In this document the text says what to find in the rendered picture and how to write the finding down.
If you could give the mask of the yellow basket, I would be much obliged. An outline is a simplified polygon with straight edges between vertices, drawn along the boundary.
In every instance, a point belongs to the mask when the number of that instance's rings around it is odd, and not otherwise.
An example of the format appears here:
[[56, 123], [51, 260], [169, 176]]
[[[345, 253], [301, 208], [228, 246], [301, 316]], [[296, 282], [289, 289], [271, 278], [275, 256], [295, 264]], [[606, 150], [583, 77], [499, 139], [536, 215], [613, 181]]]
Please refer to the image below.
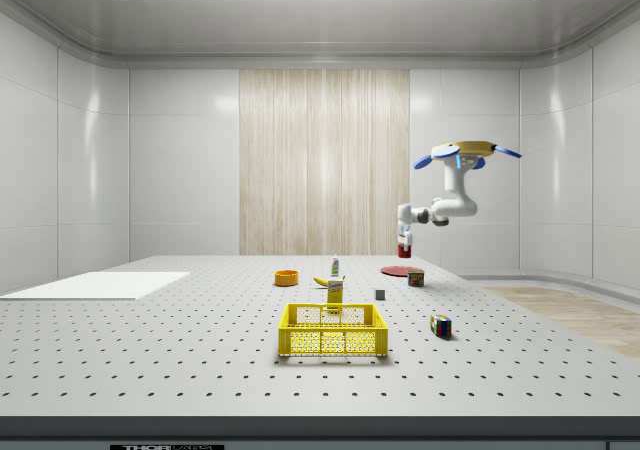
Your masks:
[[288, 303], [280, 355], [387, 355], [388, 326], [374, 304]]

